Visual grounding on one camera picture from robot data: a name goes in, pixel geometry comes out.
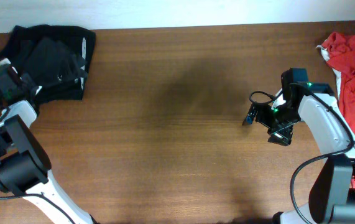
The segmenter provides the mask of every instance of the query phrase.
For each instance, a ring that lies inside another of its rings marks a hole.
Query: black cable
[[[7,197],[0,197],[0,200],[11,200],[11,199],[17,199],[17,198],[22,198],[22,197],[38,197],[43,200],[45,200],[47,203],[51,204],[53,207],[55,207],[58,211],[60,211],[65,217],[72,223],[75,224],[75,222],[72,220],[72,218],[64,211],[62,208],[60,208],[58,205],[54,204],[51,200],[49,200],[47,197],[41,194],[25,194],[25,195],[20,195],[20,196],[7,196]]]
[[[302,214],[302,212],[299,210],[297,203],[296,203],[296,199],[295,199],[295,191],[294,191],[294,186],[295,186],[295,179],[296,176],[298,175],[298,173],[304,168],[306,167],[308,164],[311,164],[313,162],[319,161],[321,159],[326,159],[329,158],[331,156],[337,156],[340,154],[344,154],[348,151],[350,151],[350,149],[355,145],[354,142],[354,138],[353,135],[350,132],[350,129],[347,127],[346,123],[343,121],[343,119],[334,111],[334,109],[326,104],[323,100],[321,100],[319,97],[317,97],[313,92],[311,92],[311,90],[309,90],[308,88],[306,88],[305,86],[298,84],[298,83],[291,83],[289,84],[289,86],[287,88],[290,88],[291,86],[297,86],[301,89],[303,89],[305,91],[306,94],[314,97],[314,99],[316,99],[319,103],[321,103],[327,110],[328,112],[331,112],[333,114],[333,116],[339,121],[339,123],[342,125],[342,127],[344,128],[344,130],[346,131],[348,137],[349,137],[349,144],[347,145],[346,149],[340,150],[340,151],[336,151],[336,152],[331,152],[331,153],[327,153],[327,154],[323,154],[320,156],[316,156],[312,159],[309,159],[307,161],[305,161],[304,163],[300,164],[300,166],[297,167],[297,169],[295,170],[295,172],[292,175],[292,178],[290,179],[290,199],[292,200],[292,204],[293,207],[295,208],[295,211],[297,212],[298,216],[306,223],[306,224],[312,224],[310,221],[308,221],[308,219],[306,217],[304,217],[304,215]],[[265,93],[263,91],[255,91],[253,92],[250,97],[249,100],[256,104],[256,105],[268,105],[269,103],[274,102],[282,93],[284,92],[284,90],[282,90],[277,96],[272,96],[268,93]],[[258,103],[256,101],[252,100],[252,95],[255,93],[262,93],[266,96],[268,96],[270,99],[272,99],[271,101],[268,102],[264,102],[264,103]]]

